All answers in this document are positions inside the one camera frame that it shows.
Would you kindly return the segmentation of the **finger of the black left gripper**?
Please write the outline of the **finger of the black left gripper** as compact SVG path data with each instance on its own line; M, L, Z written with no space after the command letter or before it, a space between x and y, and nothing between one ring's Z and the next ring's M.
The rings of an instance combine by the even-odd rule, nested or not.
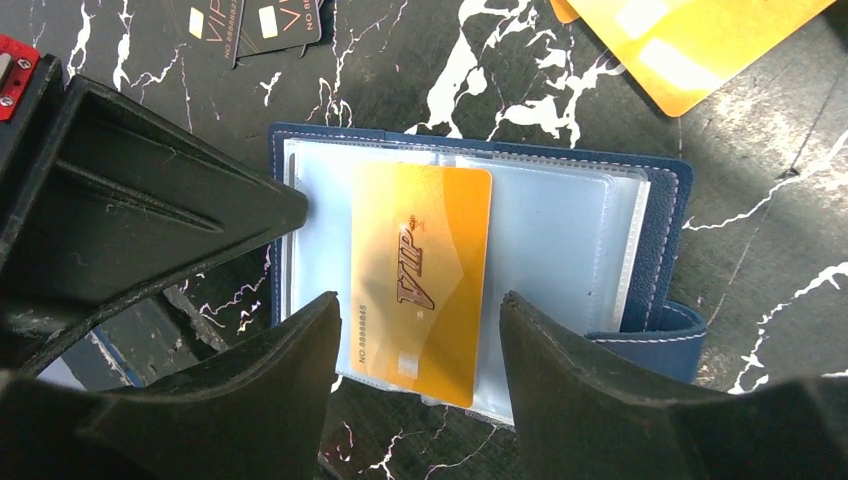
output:
M42 57L1 124L1 366L301 227L306 196Z

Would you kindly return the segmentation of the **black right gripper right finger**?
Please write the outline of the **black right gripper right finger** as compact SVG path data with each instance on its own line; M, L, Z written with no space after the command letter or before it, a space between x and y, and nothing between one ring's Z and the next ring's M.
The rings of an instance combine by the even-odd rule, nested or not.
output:
M516 292L499 328L530 479L843 479L847 381L743 395L649 371L560 326Z

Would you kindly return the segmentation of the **black card stack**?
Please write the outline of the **black card stack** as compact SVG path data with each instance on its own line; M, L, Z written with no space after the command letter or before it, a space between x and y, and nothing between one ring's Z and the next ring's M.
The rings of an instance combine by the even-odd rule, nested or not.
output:
M213 65L305 47L322 37L321 1L185 0L163 6L176 33Z

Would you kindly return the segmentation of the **single orange credit card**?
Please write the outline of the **single orange credit card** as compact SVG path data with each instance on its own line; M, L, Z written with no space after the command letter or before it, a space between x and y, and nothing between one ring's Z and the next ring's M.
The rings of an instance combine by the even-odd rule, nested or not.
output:
M492 188L482 169L376 161L355 168L355 375L471 405Z

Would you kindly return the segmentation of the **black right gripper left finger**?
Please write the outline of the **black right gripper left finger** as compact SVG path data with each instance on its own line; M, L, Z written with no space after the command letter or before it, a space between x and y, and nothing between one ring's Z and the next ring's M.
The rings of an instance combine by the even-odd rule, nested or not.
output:
M310 479L341 333L327 291L282 324L144 388L1 374L5 479Z

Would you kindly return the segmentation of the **orange credit card stack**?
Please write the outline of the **orange credit card stack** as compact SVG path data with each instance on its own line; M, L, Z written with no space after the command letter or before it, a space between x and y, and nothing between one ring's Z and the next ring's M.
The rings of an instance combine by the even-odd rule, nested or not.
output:
M829 0L552 0L583 20L669 117L680 117L801 26Z

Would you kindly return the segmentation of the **navy blue card holder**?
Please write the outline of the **navy blue card holder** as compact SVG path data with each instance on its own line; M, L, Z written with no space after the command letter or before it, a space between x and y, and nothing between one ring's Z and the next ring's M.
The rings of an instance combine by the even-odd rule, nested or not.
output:
M458 407L509 424L513 412L499 328L516 292L564 328L648 370L689 383L706 333L691 309L669 302L676 249L693 183L672 159L536 147L379 130L274 124L273 177L305 194L304 225L273 249L275 318L336 292L339 375L351 353L354 170L364 162L491 173L487 255L473 401Z

